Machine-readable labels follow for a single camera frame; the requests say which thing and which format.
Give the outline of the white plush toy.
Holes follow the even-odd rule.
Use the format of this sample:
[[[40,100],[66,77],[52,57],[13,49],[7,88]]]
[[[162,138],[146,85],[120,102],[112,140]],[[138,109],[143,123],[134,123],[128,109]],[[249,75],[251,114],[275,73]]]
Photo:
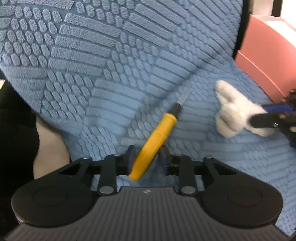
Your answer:
[[[223,137],[233,137],[243,130],[262,137],[274,134],[275,130],[272,128],[254,128],[249,123],[251,116],[266,113],[262,106],[251,102],[224,80],[216,82],[215,91],[221,105],[221,109],[216,114],[216,129]]]

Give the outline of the yellow handled screwdriver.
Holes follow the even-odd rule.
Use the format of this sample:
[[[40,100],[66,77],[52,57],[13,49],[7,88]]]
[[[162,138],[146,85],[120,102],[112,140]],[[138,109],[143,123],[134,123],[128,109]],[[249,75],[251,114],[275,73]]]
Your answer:
[[[139,180],[153,161],[160,147],[165,143],[171,131],[178,122],[178,116],[182,111],[182,105],[191,92],[186,87],[179,99],[171,106],[168,112],[163,114],[157,127],[153,130],[146,143],[142,147],[132,166],[129,178],[133,181]]]

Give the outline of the pink storage box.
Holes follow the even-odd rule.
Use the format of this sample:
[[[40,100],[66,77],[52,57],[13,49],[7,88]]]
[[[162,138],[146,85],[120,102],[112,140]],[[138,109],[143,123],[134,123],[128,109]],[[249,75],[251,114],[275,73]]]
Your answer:
[[[235,63],[280,102],[295,89],[295,28],[282,18],[251,15]]]

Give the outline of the blue textured sofa cover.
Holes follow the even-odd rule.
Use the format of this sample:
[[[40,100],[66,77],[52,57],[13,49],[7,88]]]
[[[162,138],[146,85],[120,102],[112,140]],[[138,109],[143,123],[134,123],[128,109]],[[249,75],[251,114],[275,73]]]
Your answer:
[[[1,1],[1,71],[59,129],[72,159],[141,147],[192,86],[167,145],[213,155],[278,189],[277,226],[295,228],[295,150],[281,133],[216,130],[217,80],[269,98],[232,58],[242,1]]]

